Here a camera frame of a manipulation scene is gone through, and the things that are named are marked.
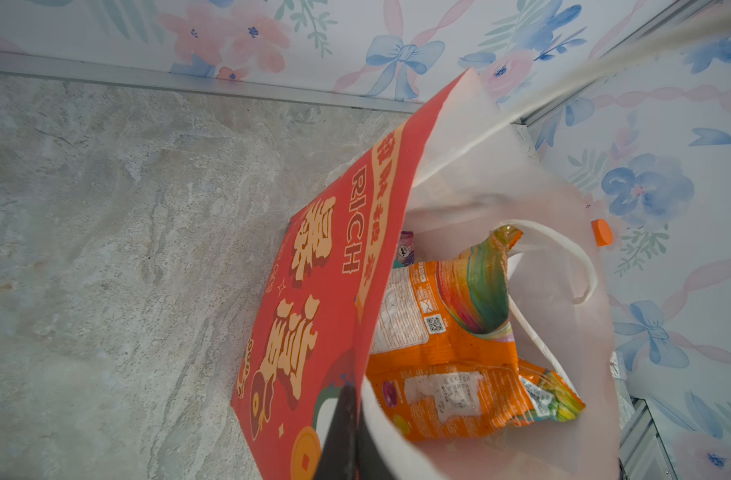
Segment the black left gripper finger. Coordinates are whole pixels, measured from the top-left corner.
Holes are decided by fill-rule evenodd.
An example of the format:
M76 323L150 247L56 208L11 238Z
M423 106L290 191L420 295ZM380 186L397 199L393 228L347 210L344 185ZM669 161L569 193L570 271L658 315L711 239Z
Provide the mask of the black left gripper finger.
M322 455L315 480L355 480L358 478L358 396L353 385L327 389L331 394L318 411L315 423L322 444Z

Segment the orange snack packet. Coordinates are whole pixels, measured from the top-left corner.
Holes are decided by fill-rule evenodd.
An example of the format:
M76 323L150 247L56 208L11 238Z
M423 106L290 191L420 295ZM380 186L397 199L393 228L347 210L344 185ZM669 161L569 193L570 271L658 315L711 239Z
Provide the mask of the orange snack packet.
M509 293L526 231L581 262L587 290L597 273L579 244L539 223L500 223L452 260L395 268L367 364L383 413L411 442L483 437L507 426L573 421L585 402Z

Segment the purple candy bag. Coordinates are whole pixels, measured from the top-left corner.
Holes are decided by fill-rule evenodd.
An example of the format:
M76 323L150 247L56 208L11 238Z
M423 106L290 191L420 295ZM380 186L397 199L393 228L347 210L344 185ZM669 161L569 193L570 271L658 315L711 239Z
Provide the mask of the purple candy bag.
M413 243L413 232L402 231L397 244L397 253L393 260L393 269L404 268L415 263L415 243Z

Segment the red paper gift bag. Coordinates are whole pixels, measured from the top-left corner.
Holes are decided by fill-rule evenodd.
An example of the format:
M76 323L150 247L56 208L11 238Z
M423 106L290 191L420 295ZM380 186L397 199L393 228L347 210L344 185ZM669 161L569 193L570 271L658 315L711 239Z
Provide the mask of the red paper gift bag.
M290 221L246 347L232 406L261 476L314 479L315 423L327 389L358 396L357 479L615 479L619 402L601 258L579 191L529 158L513 124L651 56L731 33L731 8L665 28L587 62L507 111L469 69L389 132ZM371 342L402 231L415 263L452 260L500 223L545 225L581 262L531 230L509 293L585 402L573 421L507 426L483 437L411 442L367 380Z

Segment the orange pill bottle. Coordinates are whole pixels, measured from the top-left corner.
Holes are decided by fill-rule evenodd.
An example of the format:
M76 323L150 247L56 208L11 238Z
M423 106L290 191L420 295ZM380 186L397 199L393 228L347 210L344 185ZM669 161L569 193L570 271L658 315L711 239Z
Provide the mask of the orange pill bottle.
M595 235L595 244L597 247L603 248L613 245L615 237L613 237L613 230L609 223L605 219L597 219L591 222L591 229L593 229L593 235Z

